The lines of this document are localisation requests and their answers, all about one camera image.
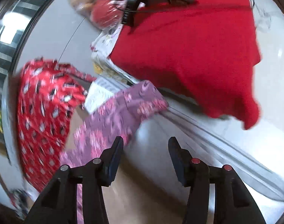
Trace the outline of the purple floral patterned garment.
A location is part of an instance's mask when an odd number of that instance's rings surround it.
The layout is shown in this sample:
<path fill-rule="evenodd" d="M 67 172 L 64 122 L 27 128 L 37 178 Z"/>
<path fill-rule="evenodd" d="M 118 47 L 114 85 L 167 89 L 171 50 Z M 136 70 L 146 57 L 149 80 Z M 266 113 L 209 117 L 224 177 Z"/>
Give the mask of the purple floral patterned garment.
<path fill-rule="evenodd" d="M 70 124 L 60 164 L 85 165 L 111 147 L 121 136 L 127 145 L 141 123 L 168 108 L 162 94 L 150 81 L 142 81 L 108 98 L 91 114 L 78 106 Z"/>

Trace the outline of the plastic wrapped plush toy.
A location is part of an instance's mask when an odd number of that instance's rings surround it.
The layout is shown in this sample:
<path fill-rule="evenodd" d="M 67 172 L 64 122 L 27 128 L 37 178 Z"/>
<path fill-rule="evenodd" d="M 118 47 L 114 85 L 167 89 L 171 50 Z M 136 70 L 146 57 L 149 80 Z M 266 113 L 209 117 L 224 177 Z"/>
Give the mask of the plastic wrapped plush toy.
<path fill-rule="evenodd" d="M 115 0 L 69 0 L 76 12 L 98 29 L 111 29 L 121 23 L 125 2 Z"/>

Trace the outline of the beige fleece blanket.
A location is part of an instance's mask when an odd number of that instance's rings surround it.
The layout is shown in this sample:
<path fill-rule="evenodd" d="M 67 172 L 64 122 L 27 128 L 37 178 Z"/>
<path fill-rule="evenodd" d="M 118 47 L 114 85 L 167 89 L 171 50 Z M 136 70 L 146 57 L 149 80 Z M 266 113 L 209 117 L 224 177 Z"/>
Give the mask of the beige fleece blanket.
<path fill-rule="evenodd" d="M 189 191 L 177 180 L 168 140 L 179 129 L 162 114 L 125 146 L 115 181 L 102 189 L 110 223 L 182 223 Z"/>

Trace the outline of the plain red cloth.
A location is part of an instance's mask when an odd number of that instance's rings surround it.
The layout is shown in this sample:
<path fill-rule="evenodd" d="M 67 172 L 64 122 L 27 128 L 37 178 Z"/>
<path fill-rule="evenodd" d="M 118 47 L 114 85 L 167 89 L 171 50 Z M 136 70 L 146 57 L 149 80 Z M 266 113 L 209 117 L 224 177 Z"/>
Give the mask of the plain red cloth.
<path fill-rule="evenodd" d="M 249 129 L 259 119 L 253 70 L 261 60 L 250 0 L 152 5 L 124 26 L 110 54 L 120 69 L 191 97 L 212 117 L 231 115 Z"/>

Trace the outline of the red penguin print fabric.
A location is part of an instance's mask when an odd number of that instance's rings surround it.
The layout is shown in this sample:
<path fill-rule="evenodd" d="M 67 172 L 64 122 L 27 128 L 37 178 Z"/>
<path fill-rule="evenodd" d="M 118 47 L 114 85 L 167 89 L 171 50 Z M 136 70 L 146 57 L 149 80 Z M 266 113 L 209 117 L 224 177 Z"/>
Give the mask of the red penguin print fabric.
<path fill-rule="evenodd" d="M 95 80 L 56 60 L 38 58 L 23 66 L 16 111 L 19 155 L 25 179 L 38 192 L 59 168 L 71 117 L 86 100 L 80 82 Z"/>

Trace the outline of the grey striped window blind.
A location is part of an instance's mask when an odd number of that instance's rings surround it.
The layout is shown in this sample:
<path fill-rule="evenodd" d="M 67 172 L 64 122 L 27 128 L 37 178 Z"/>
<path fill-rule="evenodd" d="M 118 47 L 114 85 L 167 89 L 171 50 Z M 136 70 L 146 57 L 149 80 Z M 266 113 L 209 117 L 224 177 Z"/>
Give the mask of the grey striped window blind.
<path fill-rule="evenodd" d="M 13 71 L 25 32 L 51 0 L 3 0 L 0 2 L 0 143 L 4 144 L 1 100 L 6 76 Z"/>

